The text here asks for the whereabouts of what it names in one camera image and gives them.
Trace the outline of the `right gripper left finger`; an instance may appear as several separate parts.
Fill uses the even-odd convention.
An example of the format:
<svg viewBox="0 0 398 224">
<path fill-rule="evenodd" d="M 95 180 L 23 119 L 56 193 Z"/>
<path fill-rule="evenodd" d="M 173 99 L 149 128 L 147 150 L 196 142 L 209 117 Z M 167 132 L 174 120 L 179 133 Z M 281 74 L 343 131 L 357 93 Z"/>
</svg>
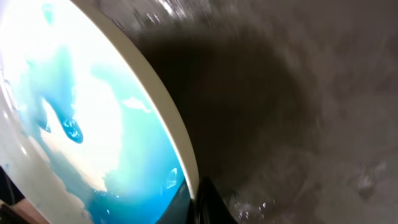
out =
<svg viewBox="0 0 398 224">
<path fill-rule="evenodd" d="M 169 206 L 156 224 L 186 224 L 191 197 L 187 183 L 183 181 Z"/>
</svg>

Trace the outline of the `white plate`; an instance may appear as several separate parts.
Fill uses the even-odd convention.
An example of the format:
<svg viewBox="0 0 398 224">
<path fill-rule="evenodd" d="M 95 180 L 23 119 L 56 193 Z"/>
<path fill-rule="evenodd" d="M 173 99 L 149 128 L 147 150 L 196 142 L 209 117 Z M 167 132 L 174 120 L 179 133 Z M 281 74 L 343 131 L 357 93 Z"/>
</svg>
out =
<svg viewBox="0 0 398 224">
<path fill-rule="evenodd" d="M 83 1 L 1 2 L 1 167 L 49 223 L 156 223 L 198 189 L 164 84 Z"/>
</svg>

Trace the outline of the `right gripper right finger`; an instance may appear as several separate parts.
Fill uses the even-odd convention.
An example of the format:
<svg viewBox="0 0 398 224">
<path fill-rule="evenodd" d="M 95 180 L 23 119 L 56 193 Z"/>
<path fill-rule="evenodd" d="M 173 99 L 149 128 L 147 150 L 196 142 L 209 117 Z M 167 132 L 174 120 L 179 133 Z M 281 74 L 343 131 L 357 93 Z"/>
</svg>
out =
<svg viewBox="0 0 398 224">
<path fill-rule="evenodd" d="M 207 177 L 200 181 L 197 213 L 199 224 L 237 224 L 213 182 Z"/>
</svg>

